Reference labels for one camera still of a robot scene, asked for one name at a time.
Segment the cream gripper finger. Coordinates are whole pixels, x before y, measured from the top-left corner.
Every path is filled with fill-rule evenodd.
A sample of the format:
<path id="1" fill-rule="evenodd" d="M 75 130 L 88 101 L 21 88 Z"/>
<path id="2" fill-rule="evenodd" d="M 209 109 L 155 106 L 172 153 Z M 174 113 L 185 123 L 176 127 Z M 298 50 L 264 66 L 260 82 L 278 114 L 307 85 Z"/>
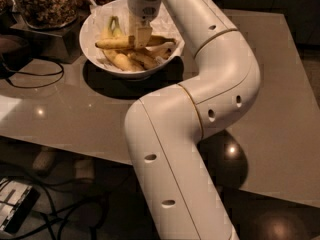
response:
<path id="1" fill-rule="evenodd" d="M 153 29 L 148 20 L 137 22 L 135 26 L 135 47 L 138 49 L 146 47 L 152 31 Z"/>
<path id="2" fill-rule="evenodd" d="M 136 34 L 136 17 L 132 14 L 129 14 L 129 27 L 128 27 L 128 33 L 130 36 L 135 36 Z"/>

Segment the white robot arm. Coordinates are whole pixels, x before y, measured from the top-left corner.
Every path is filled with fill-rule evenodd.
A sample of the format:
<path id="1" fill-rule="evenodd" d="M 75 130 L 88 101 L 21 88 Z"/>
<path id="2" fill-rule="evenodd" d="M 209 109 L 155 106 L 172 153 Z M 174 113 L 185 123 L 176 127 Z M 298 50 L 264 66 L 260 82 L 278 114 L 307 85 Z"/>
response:
<path id="1" fill-rule="evenodd" d="M 237 27 L 212 0 L 128 0 L 139 19 L 165 6 L 198 68 L 149 93 L 125 117 L 131 161 L 163 240 L 239 240 L 197 149 L 254 103 L 260 70 Z"/>

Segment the white rounded gripper body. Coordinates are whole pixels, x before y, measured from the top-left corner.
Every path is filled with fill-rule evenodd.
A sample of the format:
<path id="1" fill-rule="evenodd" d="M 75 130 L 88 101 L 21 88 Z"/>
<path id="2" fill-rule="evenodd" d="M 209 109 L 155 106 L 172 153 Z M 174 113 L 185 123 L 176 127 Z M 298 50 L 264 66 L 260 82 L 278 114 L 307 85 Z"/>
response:
<path id="1" fill-rule="evenodd" d="M 153 21 L 159 14 L 161 0 L 127 0 L 127 4 L 134 16 Z"/>

